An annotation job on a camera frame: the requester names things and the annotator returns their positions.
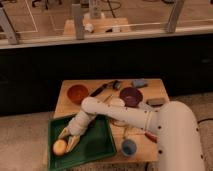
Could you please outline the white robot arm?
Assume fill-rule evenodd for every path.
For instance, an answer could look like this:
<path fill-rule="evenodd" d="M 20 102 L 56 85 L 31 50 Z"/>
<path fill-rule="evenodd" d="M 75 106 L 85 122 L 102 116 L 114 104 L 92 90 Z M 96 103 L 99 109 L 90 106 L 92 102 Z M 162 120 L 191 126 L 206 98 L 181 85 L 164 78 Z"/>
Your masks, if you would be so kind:
<path fill-rule="evenodd" d="M 81 103 L 81 110 L 59 134 L 71 135 L 71 151 L 96 115 L 102 114 L 157 135 L 158 171 L 205 171 L 196 117 L 182 102 L 165 103 L 157 112 L 106 104 L 94 97 Z"/>

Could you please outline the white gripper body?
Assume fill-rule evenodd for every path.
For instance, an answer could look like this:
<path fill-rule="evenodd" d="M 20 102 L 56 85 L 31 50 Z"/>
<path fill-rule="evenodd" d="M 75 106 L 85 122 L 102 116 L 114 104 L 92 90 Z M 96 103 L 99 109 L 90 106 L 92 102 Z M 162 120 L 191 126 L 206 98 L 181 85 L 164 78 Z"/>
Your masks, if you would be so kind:
<path fill-rule="evenodd" d="M 87 130 L 88 123 L 86 121 L 72 119 L 68 124 L 68 130 L 71 135 L 83 135 Z"/>

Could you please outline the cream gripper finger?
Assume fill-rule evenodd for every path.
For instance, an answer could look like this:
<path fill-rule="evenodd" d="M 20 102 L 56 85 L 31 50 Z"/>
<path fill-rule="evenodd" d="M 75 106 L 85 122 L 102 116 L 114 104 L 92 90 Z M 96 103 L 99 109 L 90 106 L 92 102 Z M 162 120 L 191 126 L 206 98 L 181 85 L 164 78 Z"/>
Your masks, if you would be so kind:
<path fill-rule="evenodd" d="M 66 137 L 70 136 L 70 132 L 67 128 L 64 128 L 61 133 L 59 134 L 58 138 L 59 139 L 64 139 Z"/>
<path fill-rule="evenodd" d="M 79 141 L 80 141 L 79 136 L 70 136 L 68 138 L 66 152 L 71 152 L 75 148 L 75 146 L 78 144 Z"/>

